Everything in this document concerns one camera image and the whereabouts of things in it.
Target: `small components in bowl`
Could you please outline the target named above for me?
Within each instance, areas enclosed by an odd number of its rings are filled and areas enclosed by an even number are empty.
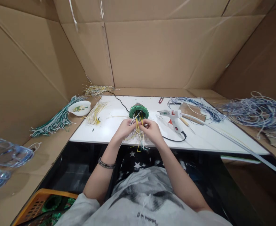
[[[73,112],[79,112],[81,110],[84,110],[85,108],[88,108],[88,107],[85,107],[83,105],[80,105],[80,106],[77,106],[76,108],[73,109]]]

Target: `black cable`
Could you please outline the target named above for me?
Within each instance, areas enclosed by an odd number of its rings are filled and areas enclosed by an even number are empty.
[[[182,141],[184,141],[184,140],[186,139],[187,135],[186,135],[186,133],[185,133],[184,131],[182,131],[181,133],[184,135],[184,139],[181,140],[181,141],[174,141],[174,140],[168,139],[168,138],[166,138],[166,137],[163,137],[163,138],[165,138],[165,139],[167,139],[167,140],[170,140],[170,141],[173,141],[173,142],[182,142]]]
[[[108,91],[108,92],[111,93],[111,94],[113,94],[113,95],[116,97],[116,99],[119,100],[120,103],[125,107],[126,111],[129,112],[129,110],[126,108],[126,106],[121,102],[120,99],[117,98],[117,96],[116,96],[114,93],[112,93],[112,92],[110,92],[110,91]]]

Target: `white bowl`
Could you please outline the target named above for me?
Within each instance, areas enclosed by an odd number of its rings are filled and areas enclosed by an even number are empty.
[[[81,105],[83,105],[87,108],[85,108],[84,110],[81,110],[81,111],[73,112],[74,108],[81,106]],[[76,116],[87,115],[90,112],[90,110],[91,110],[91,102],[87,101],[87,100],[82,100],[82,101],[76,102],[68,108],[68,111],[75,114]]]

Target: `left hand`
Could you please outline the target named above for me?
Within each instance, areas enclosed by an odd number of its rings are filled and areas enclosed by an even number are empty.
[[[130,122],[132,119],[125,119],[121,122],[119,128],[117,129],[116,133],[114,134],[113,138],[118,140],[124,140],[135,128],[136,123],[130,126]]]

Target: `forearm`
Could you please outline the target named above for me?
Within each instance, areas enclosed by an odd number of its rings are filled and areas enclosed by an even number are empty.
[[[106,164],[114,164],[116,162],[117,154],[122,140],[113,137],[108,144],[101,161]],[[113,169],[106,169],[99,164],[96,165],[91,176],[89,177],[83,193],[87,198],[96,199],[101,205],[104,202]]]
[[[176,196],[196,212],[200,210],[212,211],[165,141],[160,141],[156,146]]]

